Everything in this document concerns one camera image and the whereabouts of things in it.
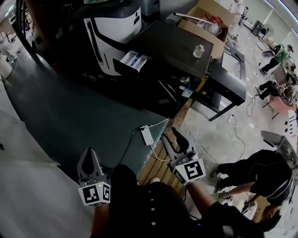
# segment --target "green shirt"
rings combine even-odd
[[[280,56],[274,56],[274,59],[277,61],[277,63],[281,63],[282,61],[285,60],[285,58],[288,56],[288,51],[287,49],[284,49]]]

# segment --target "open drawer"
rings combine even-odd
[[[136,77],[147,62],[148,56],[129,51],[120,61],[113,59],[115,71],[123,76]]]

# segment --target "white label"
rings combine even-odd
[[[189,98],[191,95],[192,95],[192,93],[193,93],[194,91],[192,91],[192,90],[190,90],[190,89],[188,89],[188,88],[185,88],[185,90],[183,91],[183,93],[182,93],[182,97],[185,97],[185,98]]]

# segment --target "cardboard box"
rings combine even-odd
[[[212,16],[220,17],[223,23],[219,25],[223,32],[219,38],[197,26],[195,20],[182,20],[178,27],[213,43],[214,46],[211,56],[216,59],[221,58],[224,52],[225,40],[227,38],[229,28],[233,23],[234,16],[227,9],[213,0],[199,0],[198,4],[187,15],[197,18],[205,18],[205,15],[209,18]]]

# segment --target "table leg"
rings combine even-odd
[[[216,114],[214,117],[211,117],[209,121],[214,121],[216,118],[220,117],[221,115],[225,114],[228,110],[232,109],[234,106],[236,106],[234,103],[231,103],[228,105],[225,109],[223,109],[221,112]]]

